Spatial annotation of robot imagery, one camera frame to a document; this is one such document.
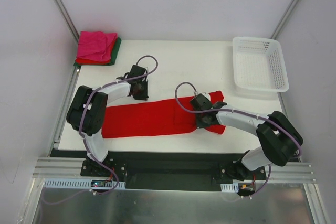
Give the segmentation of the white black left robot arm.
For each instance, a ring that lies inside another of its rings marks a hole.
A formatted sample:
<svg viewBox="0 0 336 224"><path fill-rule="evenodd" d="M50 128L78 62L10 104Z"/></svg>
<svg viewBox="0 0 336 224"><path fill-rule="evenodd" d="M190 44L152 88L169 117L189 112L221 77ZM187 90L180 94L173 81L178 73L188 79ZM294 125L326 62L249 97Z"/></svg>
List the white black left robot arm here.
<svg viewBox="0 0 336 224"><path fill-rule="evenodd" d="M126 97L146 101L148 71L133 65L130 72L96 89L81 85L72 100L66 121L78 132L87 151L87 160L94 162L93 170L99 176L114 176L111 163L106 160L108 149L102 136L107 105Z"/></svg>

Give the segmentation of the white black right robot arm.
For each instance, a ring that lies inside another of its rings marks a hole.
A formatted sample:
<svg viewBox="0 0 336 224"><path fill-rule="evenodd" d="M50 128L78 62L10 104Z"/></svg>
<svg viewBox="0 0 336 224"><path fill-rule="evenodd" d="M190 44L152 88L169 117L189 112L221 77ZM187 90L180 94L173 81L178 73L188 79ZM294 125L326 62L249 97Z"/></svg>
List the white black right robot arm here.
<svg viewBox="0 0 336 224"><path fill-rule="evenodd" d="M303 138L282 112L256 114L242 111L226 102L212 103L203 94L195 96L190 104L197 112L198 127L230 126L258 138L260 147L247 150L240 159L224 168L231 179L243 181L258 168L270 164L283 167L301 153Z"/></svg>

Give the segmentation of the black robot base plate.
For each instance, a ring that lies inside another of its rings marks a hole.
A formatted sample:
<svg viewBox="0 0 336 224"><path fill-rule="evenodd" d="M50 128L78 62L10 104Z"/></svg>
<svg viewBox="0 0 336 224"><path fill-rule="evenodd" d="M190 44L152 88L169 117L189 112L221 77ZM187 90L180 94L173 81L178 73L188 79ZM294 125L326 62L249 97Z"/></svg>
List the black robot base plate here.
<svg viewBox="0 0 336 224"><path fill-rule="evenodd" d="M127 189L220 191L241 154L109 152L106 166Z"/></svg>

